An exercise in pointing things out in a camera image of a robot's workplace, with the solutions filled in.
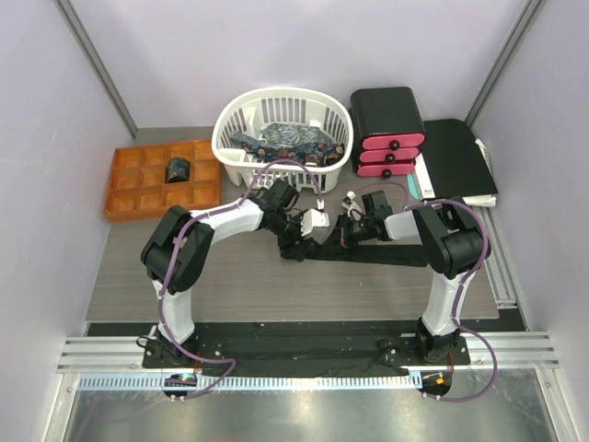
metal floor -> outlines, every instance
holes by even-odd
[[[452,396],[480,390],[490,370],[456,372]],[[118,442],[517,442],[557,441],[536,370],[501,370],[484,397],[467,403],[424,400],[416,390],[214,393],[161,403],[120,424],[91,417],[131,416],[160,391],[77,393],[65,441]]]
[[[212,128],[143,129],[136,144],[207,138],[211,132]],[[407,185],[404,177],[396,180]],[[360,179],[346,165],[337,188],[326,194],[331,219],[335,220],[348,190],[369,182],[381,185],[367,192],[384,190],[393,209],[400,210],[401,189],[387,186],[386,181]],[[225,177],[226,202],[234,201],[244,190]],[[297,206],[315,206],[315,195],[303,191]],[[156,224],[157,220],[147,220],[111,225],[87,320],[157,320],[155,292],[139,261]],[[431,286],[429,268],[282,260],[275,236],[261,231],[229,238],[211,248],[194,287],[192,317],[197,321],[413,320],[425,310]],[[462,317],[498,317],[484,269],[468,288]]]

metal frame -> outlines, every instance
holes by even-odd
[[[517,304],[513,278],[505,263],[505,254],[502,243],[497,234],[497,229],[492,221],[492,211],[487,207],[476,207],[487,228],[487,234],[491,243],[491,256],[485,261],[485,270],[489,276],[491,290],[498,307],[507,307]]]
[[[497,60],[495,60],[495,63],[493,63],[490,72],[487,74],[487,78],[485,78],[485,82],[480,88],[479,94],[475,98],[475,101],[472,104],[470,111],[468,112],[465,122],[469,126],[472,126],[478,119],[482,109],[485,107],[485,104],[489,99],[489,96],[495,89],[495,86],[505,71],[505,68],[512,58],[514,58],[515,51],[519,47],[522,38],[525,36],[525,33],[532,23],[534,23],[534,20],[536,19],[544,3],[545,0],[528,0],[528,2],[525,4],[522,13],[518,17],[517,21],[515,21],[514,28],[507,37],[507,41],[499,52]]]
[[[489,341],[499,362],[499,368],[559,368],[550,338],[545,331],[488,332]],[[492,368],[489,352],[476,337],[465,335],[472,364],[455,369]],[[136,336],[68,338],[57,372],[72,373],[149,373],[162,370],[142,368],[144,350],[137,346]],[[411,370],[446,370],[447,366],[416,366]],[[165,372],[178,372],[170,369]]]
[[[567,442],[581,440],[578,427],[572,418],[571,408],[563,392],[562,372],[545,369],[539,369],[536,372],[557,437]]]
[[[94,43],[88,36],[80,17],[75,12],[74,7],[72,6],[72,2],[70,0],[53,0],[53,2],[57,5],[57,8],[62,13],[67,26],[74,34],[75,39],[80,45],[80,49],[86,56],[90,66],[94,70],[95,74],[98,77],[98,81],[104,87],[104,91],[109,96],[114,109],[119,113],[119,116],[122,119],[122,122],[127,127],[127,130],[134,138],[137,135],[137,125],[127,109],[127,105],[123,101],[119,90],[112,81],[110,77],[109,71],[107,70],[106,66],[102,62],[98,51],[94,47]]]
[[[45,442],[62,442],[74,408],[75,393],[81,378],[80,374],[58,375],[61,378],[53,400],[44,438]]]

purple wall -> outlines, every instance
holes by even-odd
[[[53,2],[4,1],[0,22],[0,428],[28,442],[86,315],[112,150],[131,140]]]
[[[425,118],[464,118],[525,0],[73,3],[137,125],[163,127],[268,86],[411,86]]]
[[[548,330],[587,429],[589,3],[546,2],[475,125],[531,322]]]

pink drawer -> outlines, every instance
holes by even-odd
[[[364,150],[360,154],[360,161],[363,163],[394,163],[414,159],[420,154],[418,147],[404,147],[398,150]]]
[[[397,163],[364,164],[360,163],[358,176],[390,178],[393,175],[409,175],[414,170],[412,161]]]
[[[366,150],[391,149],[397,150],[402,147],[417,147],[425,140],[423,134],[397,134],[369,136],[362,142]]]

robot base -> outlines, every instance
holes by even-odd
[[[220,352],[215,351],[214,346],[210,348],[199,345],[198,336],[195,333],[191,335],[182,347],[195,355],[200,355],[209,359],[221,359]],[[182,354],[168,339],[166,339],[159,331],[156,333],[155,339],[147,339],[145,343],[143,368],[159,369],[159,368],[194,368],[195,362]]]
[[[457,339],[456,347],[449,350],[443,360],[433,362],[426,360],[420,350],[420,340],[415,336],[386,338],[379,343],[384,354],[384,361],[388,366],[468,366],[470,356],[468,355],[467,341],[463,337]]]

